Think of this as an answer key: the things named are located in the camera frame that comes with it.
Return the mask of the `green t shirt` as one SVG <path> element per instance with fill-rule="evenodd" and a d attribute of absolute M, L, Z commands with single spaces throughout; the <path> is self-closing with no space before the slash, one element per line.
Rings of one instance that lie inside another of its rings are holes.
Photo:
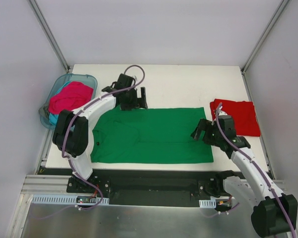
<path fill-rule="evenodd" d="M 93 163 L 199 164 L 214 161 L 212 149 L 191 137 L 203 108 L 134 109 L 104 113 L 92 130 Z"/>

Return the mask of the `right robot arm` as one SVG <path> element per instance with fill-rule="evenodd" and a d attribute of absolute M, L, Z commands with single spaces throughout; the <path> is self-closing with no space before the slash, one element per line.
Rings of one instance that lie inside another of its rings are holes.
<path fill-rule="evenodd" d="M 238 136 L 231 116 L 217 116 L 214 121 L 200 119 L 191 137 L 220 148 L 239 168 L 247 183 L 233 171 L 223 171 L 207 183 L 204 192 L 213 197 L 227 193 L 250 213 L 252 226 L 261 238 L 291 233 L 296 237 L 298 201 L 286 195 L 258 165 L 251 145 Z"/>

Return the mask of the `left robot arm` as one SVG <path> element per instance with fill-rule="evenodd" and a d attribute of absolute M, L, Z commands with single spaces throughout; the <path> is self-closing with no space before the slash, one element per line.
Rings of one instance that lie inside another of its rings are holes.
<path fill-rule="evenodd" d="M 141 87 L 138 97 L 135 78 L 121 73 L 116 82 L 102 89 L 101 94 L 74 111 L 60 112 L 54 130 L 52 142 L 61 151 L 61 156 L 68 160 L 73 175 L 78 180 L 78 187 L 85 193 L 95 187 L 90 152 L 94 145 L 92 129 L 100 117 L 114 109 L 122 111 L 147 109 L 146 88 Z"/>

